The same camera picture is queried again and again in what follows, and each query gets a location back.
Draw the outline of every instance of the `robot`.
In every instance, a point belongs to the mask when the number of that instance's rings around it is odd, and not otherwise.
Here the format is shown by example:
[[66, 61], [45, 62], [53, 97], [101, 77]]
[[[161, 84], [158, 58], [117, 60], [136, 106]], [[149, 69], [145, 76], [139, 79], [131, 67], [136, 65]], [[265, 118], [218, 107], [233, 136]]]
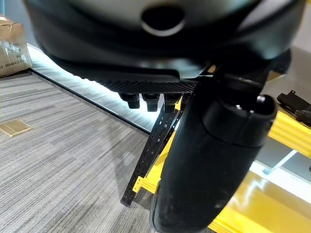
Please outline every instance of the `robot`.
[[24, 0], [59, 66], [139, 108], [186, 106], [150, 210], [160, 233], [200, 232], [245, 177], [276, 117], [261, 95], [286, 70], [305, 0]]

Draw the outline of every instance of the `white wall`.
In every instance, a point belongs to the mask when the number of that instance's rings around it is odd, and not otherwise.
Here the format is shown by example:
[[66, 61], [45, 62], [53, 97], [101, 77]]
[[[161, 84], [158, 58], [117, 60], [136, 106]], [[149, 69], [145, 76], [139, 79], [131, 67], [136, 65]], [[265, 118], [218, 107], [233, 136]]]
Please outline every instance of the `white wall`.
[[277, 97], [296, 94], [311, 103], [311, 5], [306, 6], [302, 24], [292, 47], [292, 64], [288, 74], [268, 82], [263, 93]]

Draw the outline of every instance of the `brass floor plate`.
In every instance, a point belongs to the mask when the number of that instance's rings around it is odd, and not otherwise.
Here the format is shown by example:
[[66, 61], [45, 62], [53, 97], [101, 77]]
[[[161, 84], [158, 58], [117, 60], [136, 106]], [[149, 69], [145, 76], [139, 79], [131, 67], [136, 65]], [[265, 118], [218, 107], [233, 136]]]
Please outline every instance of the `brass floor plate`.
[[0, 124], [0, 130], [8, 136], [14, 137], [28, 130], [31, 130], [31, 127], [21, 120], [16, 119]]

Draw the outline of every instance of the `yellow metal frame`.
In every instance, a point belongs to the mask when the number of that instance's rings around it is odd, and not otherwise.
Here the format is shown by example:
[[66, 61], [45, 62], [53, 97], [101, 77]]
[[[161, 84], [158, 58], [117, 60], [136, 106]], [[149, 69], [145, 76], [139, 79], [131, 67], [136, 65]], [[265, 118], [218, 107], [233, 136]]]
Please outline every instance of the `yellow metal frame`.
[[[174, 136], [175, 132], [148, 175], [138, 177], [134, 192], [156, 192]], [[311, 158], [311, 130], [289, 115], [278, 111], [269, 136]], [[208, 227], [218, 233], [310, 233], [311, 204], [249, 171]]]
[[311, 129], [278, 111], [269, 137], [311, 158]]

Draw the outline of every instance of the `round hole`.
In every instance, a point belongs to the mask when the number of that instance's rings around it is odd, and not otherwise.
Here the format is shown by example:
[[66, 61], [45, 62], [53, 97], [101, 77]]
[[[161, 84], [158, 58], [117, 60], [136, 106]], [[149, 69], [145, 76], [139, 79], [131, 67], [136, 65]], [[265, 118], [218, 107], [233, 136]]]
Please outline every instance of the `round hole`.
[[184, 17], [183, 9], [175, 5], [152, 7], [141, 15], [142, 28], [152, 35], [170, 36], [184, 27]]

